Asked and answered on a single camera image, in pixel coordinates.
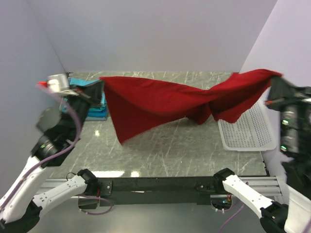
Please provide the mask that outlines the red t shirt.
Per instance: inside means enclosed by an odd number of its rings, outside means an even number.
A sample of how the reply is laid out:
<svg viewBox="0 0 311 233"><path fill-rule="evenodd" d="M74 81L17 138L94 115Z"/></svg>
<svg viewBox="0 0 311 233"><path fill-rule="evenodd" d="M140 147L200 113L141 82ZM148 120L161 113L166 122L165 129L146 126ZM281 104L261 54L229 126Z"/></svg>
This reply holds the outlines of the red t shirt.
<svg viewBox="0 0 311 233"><path fill-rule="evenodd" d="M118 141L154 127L188 118L201 125L215 121L235 123L271 86L276 71L256 69L234 72L210 89L140 77L100 77Z"/></svg>

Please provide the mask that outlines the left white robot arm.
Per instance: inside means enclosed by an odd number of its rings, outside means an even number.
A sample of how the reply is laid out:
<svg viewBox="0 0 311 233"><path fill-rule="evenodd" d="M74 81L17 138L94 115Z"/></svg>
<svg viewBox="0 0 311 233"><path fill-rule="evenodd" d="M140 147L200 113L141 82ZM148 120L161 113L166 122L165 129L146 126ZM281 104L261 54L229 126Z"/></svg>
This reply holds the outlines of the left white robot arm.
<svg viewBox="0 0 311 233"><path fill-rule="evenodd" d="M101 103L104 83L69 85L56 92L47 83L38 88L61 101L63 107L45 109L36 124L43 135L31 150L30 157L9 191L0 200L0 231L27 233L48 211L73 196L96 195L98 178L88 169L80 170L67 182L37 194L47 178L60 167L80 140L89 109Z"/></svg>

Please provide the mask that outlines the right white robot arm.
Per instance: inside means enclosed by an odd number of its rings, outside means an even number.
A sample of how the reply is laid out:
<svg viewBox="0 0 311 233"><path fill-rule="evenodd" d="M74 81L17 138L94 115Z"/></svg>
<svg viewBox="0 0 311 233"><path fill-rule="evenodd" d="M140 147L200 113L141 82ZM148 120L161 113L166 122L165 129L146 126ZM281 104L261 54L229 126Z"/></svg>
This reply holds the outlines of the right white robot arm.
<svg viewBox="0 0 311 233"><path fill-rule="evenodd" d="M288 202L260 191L229 168L214 174L217 193L236 197L259 218L266 233L311 231L311 88L283 77L272 78L265 105L279 112L279 151L289 158L281 165L286 175Z"/></svg>

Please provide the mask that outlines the light blue folded t shirt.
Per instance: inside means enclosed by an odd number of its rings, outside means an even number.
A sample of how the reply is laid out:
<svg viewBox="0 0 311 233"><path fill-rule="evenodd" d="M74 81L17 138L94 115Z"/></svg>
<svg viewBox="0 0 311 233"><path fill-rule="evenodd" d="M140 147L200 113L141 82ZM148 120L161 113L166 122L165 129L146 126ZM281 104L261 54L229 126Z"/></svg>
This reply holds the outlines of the light blue folded t shirt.
<svg viewBox="0 0 311 233"><path fill-rule="evenodd" d="M70 78L69 87L70 89L74 89L78 87L88 87L88 86L92 86L96 82L97 80L87 81L87 80L82 80L78 78Z"/></svg>

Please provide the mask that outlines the teal folded t shirt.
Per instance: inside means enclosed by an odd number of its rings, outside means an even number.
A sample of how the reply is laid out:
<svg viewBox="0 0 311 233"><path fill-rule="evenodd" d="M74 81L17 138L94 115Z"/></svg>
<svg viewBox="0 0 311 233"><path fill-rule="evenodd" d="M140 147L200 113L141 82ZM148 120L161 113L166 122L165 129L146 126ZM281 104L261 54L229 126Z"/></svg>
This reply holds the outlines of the teal folded t shirt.
<svg viewBox="0 0 311 233"><path fill-rule="evenodd" d="M101 106L96 108L90 108L88 118L96 118L97 120L105 121L107 119L107 105L105 94L102 94Z"/></svg>

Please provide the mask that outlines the white plastic perforated basket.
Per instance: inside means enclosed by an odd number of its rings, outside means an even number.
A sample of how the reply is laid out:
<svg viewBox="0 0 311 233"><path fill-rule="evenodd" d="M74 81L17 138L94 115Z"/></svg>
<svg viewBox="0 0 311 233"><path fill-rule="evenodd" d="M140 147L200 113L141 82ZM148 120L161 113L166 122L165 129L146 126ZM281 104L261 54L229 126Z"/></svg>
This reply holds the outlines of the white plastic perforated basket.
<svg viewBox="0 0 311 233"><path fill-rule="evenodd" d="M262 97L235 123L219 120L218 126L225 150L268 151L276 148L276 139Z"/></svg>

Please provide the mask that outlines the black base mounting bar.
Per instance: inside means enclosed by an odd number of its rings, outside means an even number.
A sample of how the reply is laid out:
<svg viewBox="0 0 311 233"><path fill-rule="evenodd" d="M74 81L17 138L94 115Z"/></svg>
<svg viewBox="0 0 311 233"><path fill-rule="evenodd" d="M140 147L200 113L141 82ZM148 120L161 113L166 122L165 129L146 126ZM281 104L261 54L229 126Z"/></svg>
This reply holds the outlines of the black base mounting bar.
<svg viewBox="0 0 311 233"><path fill-rule="evenodd" d="M114 205L179 204L210 205L212 196L227 192L213 177L100 178L101 197Z"/></svg>

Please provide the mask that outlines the aluminium frame rail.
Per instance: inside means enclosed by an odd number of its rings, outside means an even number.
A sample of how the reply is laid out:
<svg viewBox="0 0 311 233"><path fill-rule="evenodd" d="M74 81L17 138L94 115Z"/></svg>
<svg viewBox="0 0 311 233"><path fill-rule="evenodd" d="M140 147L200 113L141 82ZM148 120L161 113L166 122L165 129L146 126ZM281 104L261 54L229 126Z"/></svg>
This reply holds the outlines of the aluminium frame rail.
<svg viewBox="0 0 311 233"><path fill-rule="evenodd" d="M282 196L281 189L276 177L239 177L244 183L267 197ZM36 194L47 192L63 183L67 182L66 179L46 179Z"/></svg>

